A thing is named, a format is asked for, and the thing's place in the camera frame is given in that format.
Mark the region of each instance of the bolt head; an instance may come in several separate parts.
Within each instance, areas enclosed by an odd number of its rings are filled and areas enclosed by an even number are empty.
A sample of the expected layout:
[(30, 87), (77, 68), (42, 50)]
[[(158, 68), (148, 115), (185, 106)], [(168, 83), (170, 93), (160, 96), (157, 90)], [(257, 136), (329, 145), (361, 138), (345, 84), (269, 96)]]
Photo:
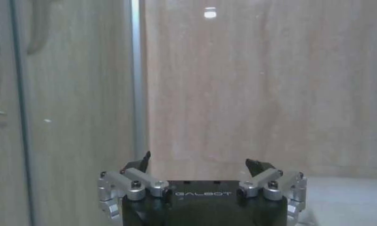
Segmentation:
[(156, 186), (161, 186), (164, 184), (164, 181), (156, 181)]
[(141, 182), (138, 180), (134, 180), (132, 182), (132, 188), (140, 188), (141, 187)]
[(268, 182), (268, 188), (277, 189), (277, 181), (272, 180)]

